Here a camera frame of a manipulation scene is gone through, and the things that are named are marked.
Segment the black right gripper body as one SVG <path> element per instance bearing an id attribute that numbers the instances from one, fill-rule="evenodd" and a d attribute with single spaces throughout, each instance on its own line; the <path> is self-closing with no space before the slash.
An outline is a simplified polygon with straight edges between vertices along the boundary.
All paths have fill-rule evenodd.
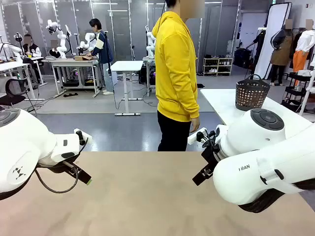
<path id="1" fill-rule="evenodd" d="M 220 162 L 219 152 L 220 147 L 218 144 L 213 144 L 211 142 L 206 142 L 202 145 L 204 148 L 201 156 L 207 161 L 207 165 L 205 167 L 206 170 L 213 172 L 216 165 Z"/>

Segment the black perforated plastic basket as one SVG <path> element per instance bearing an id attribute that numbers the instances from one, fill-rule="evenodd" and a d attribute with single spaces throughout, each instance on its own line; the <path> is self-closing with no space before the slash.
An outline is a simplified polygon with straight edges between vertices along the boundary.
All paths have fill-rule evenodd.
<path id="1" fill-rule="evenodd" d="M 236 83 L 235 106 L 241 111 L 261 108 L 270 85 L 259 75 L 249 75 L 246 79 Z"/>

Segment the person's right forearm yellow sleeve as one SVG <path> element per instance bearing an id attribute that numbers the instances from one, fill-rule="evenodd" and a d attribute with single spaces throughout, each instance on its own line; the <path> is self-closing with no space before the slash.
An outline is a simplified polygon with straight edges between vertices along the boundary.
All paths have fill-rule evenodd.
<path id="1" fill-rule="evenodd" d="M 198 90 L 191 83 L 186 83 L 182 91 L 182 105 L 188 112 L 190 119 L 199 118 L 199 105 L 197 103 Z"/>

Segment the person's right hand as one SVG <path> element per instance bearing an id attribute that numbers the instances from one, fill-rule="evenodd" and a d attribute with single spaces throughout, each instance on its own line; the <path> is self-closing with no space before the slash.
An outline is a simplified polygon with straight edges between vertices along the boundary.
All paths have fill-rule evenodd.
<path id="1" fill-rule="evenodd" d="M 199 117 L 192 118 L 191 119 L 191 125 L 192 125 L 192 127 L 191 127 L 190 133 L 196 132 L 200 127 L 200 118 Z"/>

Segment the large white table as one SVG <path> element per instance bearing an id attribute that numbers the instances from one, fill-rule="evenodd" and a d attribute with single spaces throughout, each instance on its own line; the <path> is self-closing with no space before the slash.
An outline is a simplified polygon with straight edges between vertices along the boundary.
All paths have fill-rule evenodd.
<path id="1" fill-rule="evenodd" d="M 235 106 L 235 89 L 201 89 L 200 92 L 225 125 L 232 124 L 244 113 Z M 273 111 L 283 119 L 287 138 L 296 135 L 313 124 L 268 97 L 265 99 L 262 108 Z"/>

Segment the black office chair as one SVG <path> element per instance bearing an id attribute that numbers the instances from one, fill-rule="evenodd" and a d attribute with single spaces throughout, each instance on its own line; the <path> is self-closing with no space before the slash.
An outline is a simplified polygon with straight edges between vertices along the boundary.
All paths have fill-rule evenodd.
<path id="1" fill-rule="evenodd" d="M 35 107 L 27 94 L 26 88 L 27 79 L 9 79 L 5 83 L 5 96 L 0 97 L 0 111 L 5 108 L 13 108 L 14 105 L 21 103 L 25 100 L 29 100 L 31 104 L 30 112 L 37 114 Z"/>

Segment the white shoe rack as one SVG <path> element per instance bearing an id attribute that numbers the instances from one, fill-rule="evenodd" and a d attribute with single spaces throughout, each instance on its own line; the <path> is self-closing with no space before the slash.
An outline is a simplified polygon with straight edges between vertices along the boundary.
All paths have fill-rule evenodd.
<path id="1" fill-rule="evenodd" d="M 203 59 L 203 76 L 229 76 L 232 71 L 233 57 L 214 56 Z"/>

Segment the person in yellow hoodie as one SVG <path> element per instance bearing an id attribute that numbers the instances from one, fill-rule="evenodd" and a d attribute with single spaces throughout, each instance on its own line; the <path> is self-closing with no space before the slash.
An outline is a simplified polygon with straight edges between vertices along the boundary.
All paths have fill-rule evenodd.
<path id="1" fill-rule="evenodd" d="M 156 38 L 157 119 L 161 130 L 158 151 L 186 151 L 192 125 L 182 105 L 182 91 L 189 82 L 197 88 L 197 56 L 186 21 L 204 17 L 205 0 L 165 2 L 167 11 L 152 30 Z"/>

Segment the black computer tower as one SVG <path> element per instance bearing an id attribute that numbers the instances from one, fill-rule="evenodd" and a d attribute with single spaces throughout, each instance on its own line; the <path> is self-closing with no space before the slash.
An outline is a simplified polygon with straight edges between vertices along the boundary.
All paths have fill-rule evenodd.
<path id="1" fill-rule="evenodd" d="M 138 82 L 139 82 L 139 84 L 146 84 L 147 83 L 147 68 L 144 65 L 142 66 L 141 70 L 138 73 Z M 150 85 L 156 84 L 155 66 L 149 67 L 149 84 Z"/>

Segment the black utility cart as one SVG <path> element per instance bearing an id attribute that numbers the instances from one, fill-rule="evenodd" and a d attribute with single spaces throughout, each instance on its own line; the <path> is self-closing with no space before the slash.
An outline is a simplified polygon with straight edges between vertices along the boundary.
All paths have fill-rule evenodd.
<path id="1" fill-rule="evenodd" d="M 287 79 L 290 79 L 289 86 L 285 88 L 281 104 L 289 110 L 299 113 L 302 102 L 306 94 L 306 88 L 310 82 L 309 70 L 306 70 L 308 76 L 298 75 L 298 73 L 290 72 L 287 74 Z M 310 94 L 304 113 L 315 113 L 315 94 Z"/>

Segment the long white workbench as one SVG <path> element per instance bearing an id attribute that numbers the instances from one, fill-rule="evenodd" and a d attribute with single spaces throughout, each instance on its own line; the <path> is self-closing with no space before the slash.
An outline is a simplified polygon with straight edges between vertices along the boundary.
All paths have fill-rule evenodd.
<path id="1" fill-rule="evenodd" d="M 100 64 L 97 60 L 92 61 L 75 61 L 74 59 L 56 59 L 56 60 L 44 60 L 44 62 L 48 62 L 51 65 L 57 94 L 55 97 L 58 97 L 66 92 L 67 89 L 93 89 L 94 94 L 93 98 L 96 98 L 102 89 L 101 84 L 101 72 L 102 69 L 100 68 Z M 77 87 L 64 87 L 63 82 L 70 78 L 70 69 L 76 69 L 78 73 L 78 82 L 79 86 Z M 92 77 L 85 76 L 84 73 L 81 73 L 81 68 L 86 68 L 87 70 L 90 69 L 92 73 Z M 98 86 L 84 86 L 84 81 L 93 79 L 97 81 Z"/>

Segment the seated person black white jacket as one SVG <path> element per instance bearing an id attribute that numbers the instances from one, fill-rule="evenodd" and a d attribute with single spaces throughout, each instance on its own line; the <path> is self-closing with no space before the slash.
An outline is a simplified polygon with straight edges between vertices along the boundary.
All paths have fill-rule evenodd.
<path id="1" fill-rule="evenodd" d="M 24 35 L 23 50 L 27 56 L 31 55 L 32 57 L 42 57 L 40 48 L 34 44 L 30 34 Z"/>

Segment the standing person navy jacket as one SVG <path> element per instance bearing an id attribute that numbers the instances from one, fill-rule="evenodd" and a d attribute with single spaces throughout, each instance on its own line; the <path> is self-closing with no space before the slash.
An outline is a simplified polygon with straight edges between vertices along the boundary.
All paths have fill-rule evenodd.
<path id="1" fill-rule="evenodd" d="M 92 56 L 98 55 L 99 63 L 103 68 L 103 81 L 105 90 L 103 90 L 104 95 L 113 95 L 114 87 L 112 78 L 109 75 L 109 71 L 107 71 L 110 67 L 110 63 L 113 61 L 113 55 L 109 46 L 109 41 L 107 38 L 107 34 L 102 30 L 101 22 L 99 19 L 94 18 L 89 21 L 90 26 L 94 33 L 96 33 L 96 45 L 91 52 Z"/>

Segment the mannequin with orange trousers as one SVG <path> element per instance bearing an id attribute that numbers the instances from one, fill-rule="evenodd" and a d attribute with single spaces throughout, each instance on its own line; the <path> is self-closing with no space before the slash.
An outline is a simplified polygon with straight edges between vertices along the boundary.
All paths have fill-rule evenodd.
<path id="1" fill-rule="evenodd" d="M 304 69 L 310 49 L 315 45 L 314 21 L 306 19 L 306 30 L 302 32 L 297 41 L 295 53 L 293 55 L 293 72 L 297 73 Z"/>

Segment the white metal frame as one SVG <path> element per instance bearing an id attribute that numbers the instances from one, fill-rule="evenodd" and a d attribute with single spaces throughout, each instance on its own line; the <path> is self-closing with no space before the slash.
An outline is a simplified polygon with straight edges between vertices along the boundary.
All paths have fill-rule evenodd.
<path id="1" fill-rule="evenodd" d="M 307 101 L 308 101 L 310 94 L 315 94 L 315 87 L 313 86 L 314 81 L 315 81 L 315 71 L 314 70 L 311 71 L 310 75 L 311 75 L 310 82 L 306 88 L 306 94 L 305 94 L 304 100 L 302 102 L 299 115 L 302 116 L 303 118 L 307 119 L 308 121 L 315 123 L 315 113 L 314 114 L 309 114 L 309 113 L 304 114 L 304 110 L 305 110 L 305 107 L 306 107 L 306 104 L 307 104 Z"/>

